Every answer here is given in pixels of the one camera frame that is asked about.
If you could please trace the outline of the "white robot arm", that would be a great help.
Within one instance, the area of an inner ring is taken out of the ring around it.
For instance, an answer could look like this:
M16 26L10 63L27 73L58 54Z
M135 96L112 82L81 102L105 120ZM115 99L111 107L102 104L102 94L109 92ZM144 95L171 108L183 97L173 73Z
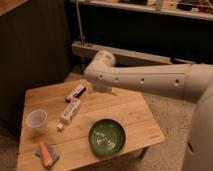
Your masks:
M113 54L105 50L98 51L84 75L96 85L195 103L182 171L213 171L213 65L116 67L115 63Z

